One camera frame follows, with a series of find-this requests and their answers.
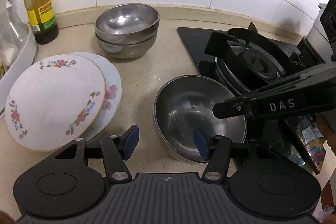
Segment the colourful packet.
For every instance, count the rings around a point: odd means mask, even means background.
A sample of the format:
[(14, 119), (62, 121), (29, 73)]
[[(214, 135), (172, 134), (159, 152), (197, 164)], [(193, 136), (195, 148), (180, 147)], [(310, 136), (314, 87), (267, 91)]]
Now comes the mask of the colourful packet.
[(299, 141), (303, 145), (304, 162), (307, 162), (315, 174), (320, 174), (326, 151), (323, 146), (324, 136), (310, 115), (300, 116), (296, 129)]

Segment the white rotating condiment rack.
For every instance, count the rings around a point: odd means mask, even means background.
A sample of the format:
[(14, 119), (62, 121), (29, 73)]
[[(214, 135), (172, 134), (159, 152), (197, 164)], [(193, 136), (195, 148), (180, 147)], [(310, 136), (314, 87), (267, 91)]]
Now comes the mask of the white rotating condiment rack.
[(0, 111), (1, 115), (4, 113), (5, 103), (9, 91), (16, 79), (28, 68), (30, 67), (37, 55), (37, 43), (35, 41), (35, 36), (28, 24), (24, 24), (25, 29), (29, 32), (23, 38), (25, 39), (23, 45), (21, 46), (20, 52), (12, 63), (11, 67), (7, 70), (5, 75), (1, 78), (0, 92), (1, 92), (1, 104)]

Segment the black gas stove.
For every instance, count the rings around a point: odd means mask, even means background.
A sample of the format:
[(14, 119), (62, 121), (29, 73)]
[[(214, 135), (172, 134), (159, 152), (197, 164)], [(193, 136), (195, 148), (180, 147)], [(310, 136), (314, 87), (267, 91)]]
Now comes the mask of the black gas stove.
[(268, 39), (253, 23), (227, 31), (180, 27), (177, 33), (199, 74), (236, 95), (326, 63), (305, 38), (297, 46)]

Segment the white plate multicolour flowers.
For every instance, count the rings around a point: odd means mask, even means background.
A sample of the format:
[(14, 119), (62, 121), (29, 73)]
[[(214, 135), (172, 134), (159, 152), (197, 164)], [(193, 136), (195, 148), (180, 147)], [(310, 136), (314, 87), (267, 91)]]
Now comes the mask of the white plate multicolour flowers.
[(53, 151), (80, 137), (97, 118), (105, 79), (90, 59), (50, 56), (27, 68), (5, 105), (11, 137), (34, 151)]

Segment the stainless steel bowl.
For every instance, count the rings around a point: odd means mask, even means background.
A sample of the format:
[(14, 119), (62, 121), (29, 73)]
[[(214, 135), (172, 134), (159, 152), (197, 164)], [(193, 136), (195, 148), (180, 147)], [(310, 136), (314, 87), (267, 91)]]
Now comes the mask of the stainless steel bowl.
[(156, 34), (159, 12), (142, 3), (115, 6), (98, 16), (94, 23), (96, 35), (107, 43), (132, 45)]
[(98, 46), (112, 57), (118, 59), (134, 59), (144, 55), (151, 49), (151, 47), (155, 44), (157, 34), (158, 32), (156, 31), (149, 39), (137, 44), (129, 45), (111, 44), (100, 39), (97, 35), (96, 41)]

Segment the white plate pink flowers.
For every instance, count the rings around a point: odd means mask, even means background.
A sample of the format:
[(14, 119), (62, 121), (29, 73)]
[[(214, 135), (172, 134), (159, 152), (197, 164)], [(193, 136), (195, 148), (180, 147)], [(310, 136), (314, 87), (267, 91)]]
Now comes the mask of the white plate pink flowers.
[(105, 79), (105, 95), (99, 115), (82, 135), (87, 142), (92, 142), (104, 133), (118, 110), (122, 94), (121, 77), (117, 68), (105, 57), (90, 52), (72, 54), (93, 61), (100, 68)]

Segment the large dark steel bowl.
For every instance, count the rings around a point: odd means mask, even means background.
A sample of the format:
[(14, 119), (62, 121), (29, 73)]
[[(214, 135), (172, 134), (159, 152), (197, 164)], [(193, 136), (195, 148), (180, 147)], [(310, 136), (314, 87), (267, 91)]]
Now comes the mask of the large dark steel bowl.
[(180, 76), (158, 91), (153, 108), (155, 132), (162, 145), (178, 160), (202, 164), (193, 130), (204, 129), (210, 136), (221, 135), (243, 143), (247, 135), (246, 117), (218, 119), (213, 106), (234, 95), (219, 82), (197, 75)]

